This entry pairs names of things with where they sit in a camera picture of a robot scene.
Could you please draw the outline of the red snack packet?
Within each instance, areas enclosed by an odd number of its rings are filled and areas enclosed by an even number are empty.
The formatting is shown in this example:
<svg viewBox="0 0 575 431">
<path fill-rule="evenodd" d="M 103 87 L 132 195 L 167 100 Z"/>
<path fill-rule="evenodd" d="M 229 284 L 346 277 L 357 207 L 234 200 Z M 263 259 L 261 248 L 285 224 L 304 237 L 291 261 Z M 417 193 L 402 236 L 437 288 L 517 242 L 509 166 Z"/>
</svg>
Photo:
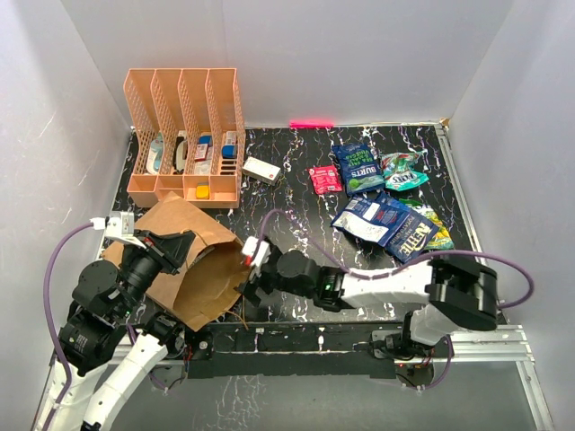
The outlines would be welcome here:
<svg viewBox="0 0 575 431">
<path fill-rule="evenodd" d="M 309 168 L 308 173 L 317 195 L 342 191 L 340 176 L 334 165 Z"/>
</svg>

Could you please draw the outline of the blue Burts chilli chips bag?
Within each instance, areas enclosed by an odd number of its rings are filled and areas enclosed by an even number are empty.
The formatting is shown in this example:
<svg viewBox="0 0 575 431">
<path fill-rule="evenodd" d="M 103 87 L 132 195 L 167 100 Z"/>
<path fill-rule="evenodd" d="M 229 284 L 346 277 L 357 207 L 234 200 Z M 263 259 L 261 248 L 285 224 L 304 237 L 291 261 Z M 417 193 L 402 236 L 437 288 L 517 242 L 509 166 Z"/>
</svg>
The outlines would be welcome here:
<svg viewBox="0 0 575 431">
<path fill-rule="evenodd" d="M 400 208 L 376 201 L 353 197 L 337 214 L 331 227 L 365 242 L 385 247 L 408 217 Z"/>
</svg>

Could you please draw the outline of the blue Kettle chips bag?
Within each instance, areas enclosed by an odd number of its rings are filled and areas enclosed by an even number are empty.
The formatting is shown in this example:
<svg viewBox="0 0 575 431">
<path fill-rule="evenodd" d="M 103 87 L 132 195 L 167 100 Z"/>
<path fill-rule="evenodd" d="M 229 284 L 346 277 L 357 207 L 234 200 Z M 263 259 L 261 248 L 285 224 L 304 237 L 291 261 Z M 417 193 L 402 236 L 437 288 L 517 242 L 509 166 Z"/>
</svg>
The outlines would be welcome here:
<svg viewBox="0 0 575 431">
<path fill-rule="evenodd" d="M 384 192 L 377 196 L 376 201 L 400 209 L 407 215 L 399 230 L 386 244 L 385 249 L 401 263 L 420 256 L 438 228 L 425 216 Z"/>
</svg>

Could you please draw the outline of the brown paper bag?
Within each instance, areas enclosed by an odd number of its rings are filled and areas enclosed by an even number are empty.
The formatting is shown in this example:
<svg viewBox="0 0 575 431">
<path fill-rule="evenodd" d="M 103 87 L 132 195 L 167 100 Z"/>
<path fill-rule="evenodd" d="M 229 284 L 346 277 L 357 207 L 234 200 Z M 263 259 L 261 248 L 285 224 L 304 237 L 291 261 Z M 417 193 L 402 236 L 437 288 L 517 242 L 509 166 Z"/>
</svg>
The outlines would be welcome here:
<svg viewBox="0 0 575 431">
<path fill-rule="evenodd" d="M 240 296 L 236 288 L 250 272 L 235 233 L 173 192 L 141 216 L 136 228 L 159 235 L 196 234 L 180 273 L 161 273 L 147 289 L 155 303 L 194 331 L 234 306 Z"/>
</svg>

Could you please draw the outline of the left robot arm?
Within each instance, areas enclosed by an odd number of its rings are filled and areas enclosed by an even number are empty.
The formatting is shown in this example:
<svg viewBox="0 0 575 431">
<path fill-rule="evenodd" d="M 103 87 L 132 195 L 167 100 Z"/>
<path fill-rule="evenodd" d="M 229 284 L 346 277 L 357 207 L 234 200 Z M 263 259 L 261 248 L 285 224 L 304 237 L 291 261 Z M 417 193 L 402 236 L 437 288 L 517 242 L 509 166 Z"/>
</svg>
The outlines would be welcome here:
<svg viewBox="0 0 575 431">
<path fill-rule="evenodd" d="M 128 325 L 160 274 L 177 275 L 196 235 L 137 230 L 119 239 L 118 264 L 96 260 L 80 273 L 66 324 L 56 329 L 49 304 L 52 267 L 43 300 L 56 358 L 38 430 L 108 430 L 135 389 L 166 357 L 185 348 L 185 326 L 156 313 L 140 332 Z"/>
</svg>

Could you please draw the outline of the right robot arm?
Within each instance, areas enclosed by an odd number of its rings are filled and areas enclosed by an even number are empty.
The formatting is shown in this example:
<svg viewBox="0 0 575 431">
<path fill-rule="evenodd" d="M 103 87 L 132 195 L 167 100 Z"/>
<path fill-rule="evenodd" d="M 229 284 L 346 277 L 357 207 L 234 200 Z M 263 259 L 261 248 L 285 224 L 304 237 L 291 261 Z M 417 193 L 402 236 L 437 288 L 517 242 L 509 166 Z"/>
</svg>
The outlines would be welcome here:
<svg viewBox="0 0 575 431">
<path fill-rule="evenodd" d="M 401 331 L 376 347 L 394 358 L 425 356 L 455 331 L 496 329 L 497 274 L 476 258 L 471 251 L 433 251 L 398 268 L 360 271 L 320 266 L 301 251 L 264 251 L 245 258 L 248 277 L 236 290 L 254 306 L 261 302 L 259 290 L 279 290 L 328 312 L 417 304 Z"/>
</svg>

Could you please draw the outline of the teal red snack bag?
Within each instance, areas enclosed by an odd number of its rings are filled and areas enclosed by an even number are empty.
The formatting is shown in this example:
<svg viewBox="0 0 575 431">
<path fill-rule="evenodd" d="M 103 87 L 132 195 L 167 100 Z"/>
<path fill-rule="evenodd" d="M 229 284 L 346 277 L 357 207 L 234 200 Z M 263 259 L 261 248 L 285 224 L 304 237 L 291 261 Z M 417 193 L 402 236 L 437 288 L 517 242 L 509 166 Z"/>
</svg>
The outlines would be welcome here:
<svg viewBox="0 0 575 431">
<path fill-rule="evenodd" d="M 423 156 L 423 152 L 392 153 L 381 156 L 381 167 L 385 188 L 402 192 L 415 189 L 429 181 L 424 172 L 413 170 L 413 166 Z"/>
</svg>

